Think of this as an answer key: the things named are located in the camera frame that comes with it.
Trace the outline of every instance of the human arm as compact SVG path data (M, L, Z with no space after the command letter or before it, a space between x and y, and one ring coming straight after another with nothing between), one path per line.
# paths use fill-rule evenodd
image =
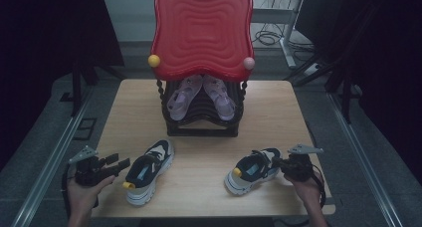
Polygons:
M315 175L322 182L320 174L315 172ZM319 205L320 192L317 183L311 178L305 182L293 180L287 175L285 178L293 184L298 196L302 199L310 216L310 226L326 227L327 223Z
M97 196L106 186L112 184L115 176L109 176L98 185L86 187L78 184L75 178L68 183L68 196L71 205L71 216L68 227L88 227L90 225L91 214L97 201Z

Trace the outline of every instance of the dark background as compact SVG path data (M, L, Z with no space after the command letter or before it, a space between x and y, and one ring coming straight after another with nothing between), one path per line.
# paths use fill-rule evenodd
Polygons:
M123 65L104 0L0 0L1 167L51 95L54 80Z
M418 0L373 1L381 1L381 6L353 52L352 82L362 89L360 106L422 183L422 5ZM364 2L305 0L296 28L322 49ZM322 61L335 60L352 35L346 33Z

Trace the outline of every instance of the sneaker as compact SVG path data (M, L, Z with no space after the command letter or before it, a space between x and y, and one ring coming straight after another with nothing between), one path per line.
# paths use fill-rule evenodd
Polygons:
M193 98L202 88L202 76L193 75L182 81L178 90L174 91L167 103L167 109L174 120L182 120L189 109Z
M243 157L227 174L224 183L233 194L246 194L254 184L271 180L279 173L280 168L273 165L272 159L281 156L276 148L253 150L252 154Z
M170 167L174 148L168 140L160 140L138 158L130 168L123 187L126 200L132 205L144 205L155 192L156 178Z
M206 75L204 90L214 102L221 120L230 120L235 115L235 103L227 96L227 88L222 80Z

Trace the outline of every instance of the wooden table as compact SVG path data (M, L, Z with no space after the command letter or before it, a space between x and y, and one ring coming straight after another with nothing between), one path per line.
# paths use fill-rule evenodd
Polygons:
M305 215L294 187L281 172L274 180L234 196L224 177L252 149L277 147L284 155L297 143L312 145L295 93L288 82L249 81L237 137L168 136L155 80L125 80L112 105L98 151L134 162L157 140L174 148L171 167L157 178L149 203L134 207L121 186L128 168L99 196L94 217L223 217ZM317 156L312 162L320 168ZM325 185L327 198L330 192ZM332 214L326 205L324 214Z

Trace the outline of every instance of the red tray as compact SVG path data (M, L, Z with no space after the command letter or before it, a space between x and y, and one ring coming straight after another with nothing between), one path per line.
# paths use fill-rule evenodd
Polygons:
M250 36L253 0L155 0L156 31L151 55L153 68L164 81L208 74L242 82L254 58Z

